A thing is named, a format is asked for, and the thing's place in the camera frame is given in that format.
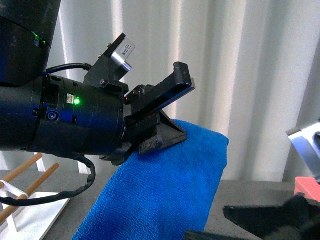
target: black cable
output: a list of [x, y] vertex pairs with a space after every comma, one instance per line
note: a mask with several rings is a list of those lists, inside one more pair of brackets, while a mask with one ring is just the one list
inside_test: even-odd
[[46, 197], [40, 197], [40, 198], [34, 198], [34, 199], [15, 200], [12, 197], [0, 197], [0, 203], [15, 206], [15, 207], [25, 207], [25, 206], [53, 203], [62, 199], [70, 199], [75, 196], [78, 196], [79, 194], [82, 194], [85, 190], [90, 188], [92, 184], [94, 184], [96, 179], [96, 168], [94, 163], [83, 155], [74, 154], [72, 156], [72, 159], [85, 164], [86, 167], [90, 168], [91, 170], [91, 174], [88, 176], [86, 180], [87, 184], [85, 186], [82, 186], [75, 191], [62, 191], [53, 196], [46, 196]]
[[53, 74], [53, 73], [60, 72], [63, 70], [68, 70], [68, 69], [83, 69], [83, 70], [89, 71], [91, 68], [92, 66], [89, 63], [68, 63], [60, 66], [50, 67], [45, 71], [45, 73]]

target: black cylindrical motor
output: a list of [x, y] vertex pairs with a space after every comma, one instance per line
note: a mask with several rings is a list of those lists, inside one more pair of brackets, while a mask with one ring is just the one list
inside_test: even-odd
[[60, 0], [1, 0], [0, 86], [23, 86], [46, 71]]
[[2, 151], [105, 156], [123, 136], [122, 98], [67, 78], [48, 74], [0, 87], [0, 103]]

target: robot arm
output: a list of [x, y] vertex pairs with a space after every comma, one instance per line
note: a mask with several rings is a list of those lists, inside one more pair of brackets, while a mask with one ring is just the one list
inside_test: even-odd
[[[52, 154], [85, 163], [84, 155], [121, 165], [131, 153], [147, 154], [180, 143], [186, 132], [162, 109], [195, 89], [188, 66], [156, 86], [138, 85], [130, 93], [119, 80], [131, 70], [135, 46], [121, 34], [108, 45], [80, 83], [46, 72], [60, 1], [3, 0], [0, 7], [0, 151]], [[60, 195], [60, 200], [76, 195]], [[52, 202], [6, 201], [15, 206]]]

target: green led light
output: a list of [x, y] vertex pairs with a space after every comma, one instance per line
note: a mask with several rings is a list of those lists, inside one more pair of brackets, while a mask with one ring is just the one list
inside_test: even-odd
[[35, 32], [32, 31], [32, 33], [33, 33], [33, 35], [35, 36], [35, 38], [36, 38], [38, 41], [42, 41], [43, 44], [46, 44], [46, 41], [43, 40], [40, 36], [38, 36]]
[[75, 100], [74, 100], [74, 104], [75, 105], [78, 105], [80, 103], [80, 99], [77, 97]]

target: blue microfiber cloth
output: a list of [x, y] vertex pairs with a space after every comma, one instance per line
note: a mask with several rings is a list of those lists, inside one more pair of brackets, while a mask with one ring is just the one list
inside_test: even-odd
[[187, 140], [152, 154], [132, 154], [73, 240], [183, 240], [186, 230], [204, 230], [227, 165], [229, 140], [175, 122], [186, 130]]

